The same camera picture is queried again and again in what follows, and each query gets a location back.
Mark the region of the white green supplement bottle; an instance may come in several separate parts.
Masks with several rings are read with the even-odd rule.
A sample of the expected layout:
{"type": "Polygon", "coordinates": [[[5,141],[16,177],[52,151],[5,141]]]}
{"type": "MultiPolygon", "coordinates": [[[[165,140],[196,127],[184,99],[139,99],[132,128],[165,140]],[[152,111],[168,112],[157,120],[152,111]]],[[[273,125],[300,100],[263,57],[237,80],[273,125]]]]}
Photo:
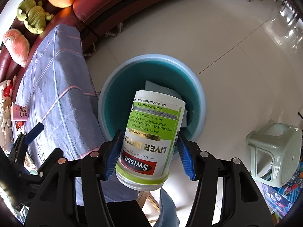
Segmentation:
{"type": "Polygon", "coordinates": [[[150,192],[163,186],[181,128],[185,102],[141,90],[134,97],[116,176],[125,186],[150,192]]]}

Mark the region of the pink paper cup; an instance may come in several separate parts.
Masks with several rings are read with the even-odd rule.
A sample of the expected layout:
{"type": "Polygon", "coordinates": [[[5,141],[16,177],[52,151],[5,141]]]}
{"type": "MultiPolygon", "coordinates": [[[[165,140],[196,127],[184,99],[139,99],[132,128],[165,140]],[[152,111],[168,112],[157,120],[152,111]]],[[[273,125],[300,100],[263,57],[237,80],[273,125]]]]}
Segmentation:
{"type": "Polygon", "coordinates": [[[12,121],[27,121],[29,117],[29,109],[15,103],[11,104],[11,120],[12,121]]]}

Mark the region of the teal trash bucket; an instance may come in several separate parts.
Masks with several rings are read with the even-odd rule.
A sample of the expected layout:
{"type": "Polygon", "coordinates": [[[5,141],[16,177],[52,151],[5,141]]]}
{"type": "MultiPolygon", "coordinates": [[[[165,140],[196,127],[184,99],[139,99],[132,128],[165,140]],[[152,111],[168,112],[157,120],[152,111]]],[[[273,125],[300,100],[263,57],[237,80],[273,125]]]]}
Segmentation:
{"type": "Polygon", "coordinates": [[[142,102],[174,108],[185,107],[180,116],[187,140],[196,141],[206,117],[206,98],[196,74],[176,58],[144,54],[122,63],[106,80],[98,103],[98,121],[104,139],[112,140],[117,130],[125,130],[135,95],[142,102]]]}

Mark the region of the white rabbit plush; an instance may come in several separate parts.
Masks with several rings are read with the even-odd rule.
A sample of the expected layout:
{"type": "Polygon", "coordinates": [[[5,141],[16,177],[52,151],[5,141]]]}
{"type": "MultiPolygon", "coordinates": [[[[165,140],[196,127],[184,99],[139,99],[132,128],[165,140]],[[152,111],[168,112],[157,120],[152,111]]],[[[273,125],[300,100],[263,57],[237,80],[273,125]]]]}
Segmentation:
{"type": "Polygon", "coordinates": [[[6,108],[1,116],[1,148],[10,154],[13,147],[12,122],[10,108],[6,108]]]}

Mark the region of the blue toy box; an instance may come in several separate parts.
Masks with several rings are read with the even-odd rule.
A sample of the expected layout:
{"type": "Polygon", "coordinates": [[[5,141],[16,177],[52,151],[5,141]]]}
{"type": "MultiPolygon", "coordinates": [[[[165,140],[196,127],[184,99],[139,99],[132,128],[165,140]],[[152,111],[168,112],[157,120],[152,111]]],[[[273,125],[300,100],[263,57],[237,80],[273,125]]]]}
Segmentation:
{"type": "Polygon", "coordinates": [[[282,187],[262,184],[267,205],[283,219],[302,192],[302,161],[290,180],[282,187]]]}

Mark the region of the plaid purple tablecloth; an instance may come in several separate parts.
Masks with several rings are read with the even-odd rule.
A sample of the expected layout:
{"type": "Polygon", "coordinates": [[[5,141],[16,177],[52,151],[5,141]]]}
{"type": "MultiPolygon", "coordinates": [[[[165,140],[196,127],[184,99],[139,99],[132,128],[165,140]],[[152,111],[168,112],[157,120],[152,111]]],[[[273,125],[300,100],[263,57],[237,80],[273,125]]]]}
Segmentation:
{"type": "Polygon", "coordinates": [[[54,149],[69,161],[84,158],[105,141],[98,123],[98,98],[75,27],[59,24],[42,40],[17,78],[15,103],[29,109],[22,132],[44,130],[28,146],[39,168],[54,149]]]}

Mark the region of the pale green plastic stool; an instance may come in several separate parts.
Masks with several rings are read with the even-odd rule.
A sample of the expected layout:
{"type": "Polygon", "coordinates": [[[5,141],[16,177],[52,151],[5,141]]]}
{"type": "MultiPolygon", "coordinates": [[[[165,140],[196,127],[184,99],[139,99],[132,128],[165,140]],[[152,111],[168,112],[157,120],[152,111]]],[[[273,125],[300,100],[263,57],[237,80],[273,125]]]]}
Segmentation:
{"type": "Polygon", "coordinates": [[[301,129],[270,120],[259,131],[249,133],[245,141],[250,148],[253,179],[271,187],[284,186],[295,173],[300,161],[301,129]],[[270,156],[272,160],[269,180],[258,176],[259,152],[270,156]]]}

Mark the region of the pink plush toy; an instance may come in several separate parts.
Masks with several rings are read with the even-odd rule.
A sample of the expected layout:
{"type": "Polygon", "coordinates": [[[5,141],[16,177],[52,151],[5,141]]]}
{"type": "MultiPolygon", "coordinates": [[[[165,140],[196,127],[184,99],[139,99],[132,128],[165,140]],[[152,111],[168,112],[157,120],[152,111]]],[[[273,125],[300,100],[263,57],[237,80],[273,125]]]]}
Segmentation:
{"type": "Polygon", "coordinates": [[[12,60],[25,68],[30,52],[30,43],[17,29],[10,29],[3,35],[3,43],[12,60]]]}

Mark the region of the green dinosaur plush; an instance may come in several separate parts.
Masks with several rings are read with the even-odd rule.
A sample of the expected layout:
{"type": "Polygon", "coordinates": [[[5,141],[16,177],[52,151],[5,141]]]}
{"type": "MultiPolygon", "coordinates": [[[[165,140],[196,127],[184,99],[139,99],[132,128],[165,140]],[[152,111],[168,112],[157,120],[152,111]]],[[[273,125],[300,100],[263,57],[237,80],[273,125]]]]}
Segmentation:
{"type": "Polygon", "coordinates": [[[37,4],[35,0],[23,0],[18,6],[16,17],[31,33],[42,34],[47,21],[51,21],[54,15],[43,9],[42,1],[37,4]]]}

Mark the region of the dark red leather sofa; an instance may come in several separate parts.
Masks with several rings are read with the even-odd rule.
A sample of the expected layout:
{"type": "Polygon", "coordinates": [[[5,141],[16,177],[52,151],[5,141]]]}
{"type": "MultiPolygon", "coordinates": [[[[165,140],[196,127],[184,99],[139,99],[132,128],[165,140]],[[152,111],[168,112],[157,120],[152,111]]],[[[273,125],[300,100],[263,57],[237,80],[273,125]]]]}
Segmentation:
{"type": "Polygon", "coordinates": [[[120,25],[125,19],[162,0],[74,0],[66,8],[52,5],[48,0],[25,0],[42,4],[45,12],[54,17],[47,22],[41,34],[31,33],[18,19],[14,19],[11,29],[17,29],[28,40],[31,61],[37,47],[46,35],[58,24],[74,26],[80,32],[83,51],[86,51],[101,36],[120,25]]]}

